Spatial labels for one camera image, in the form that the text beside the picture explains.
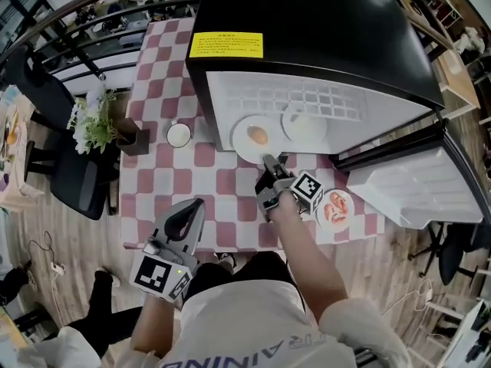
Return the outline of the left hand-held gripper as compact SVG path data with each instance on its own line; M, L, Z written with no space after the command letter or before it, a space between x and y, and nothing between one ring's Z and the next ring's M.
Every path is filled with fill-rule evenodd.
M155 239L149 239L135 254L130 284L165 301L178 300L199 264L193 255L201 240L205 217L206 205L200 198L170 206L155 222Z

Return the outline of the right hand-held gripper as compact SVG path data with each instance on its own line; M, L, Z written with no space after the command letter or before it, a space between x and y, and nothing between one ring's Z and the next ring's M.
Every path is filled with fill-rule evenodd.
M279 196L289 191L295 198L300 214L315 213L324 198L324 186L310 173L302 171L294 176L285 168L287 153L278 157L265 154L263 157L265 172L255 184L255 193L260 212L270 222L269 213L279 204Z

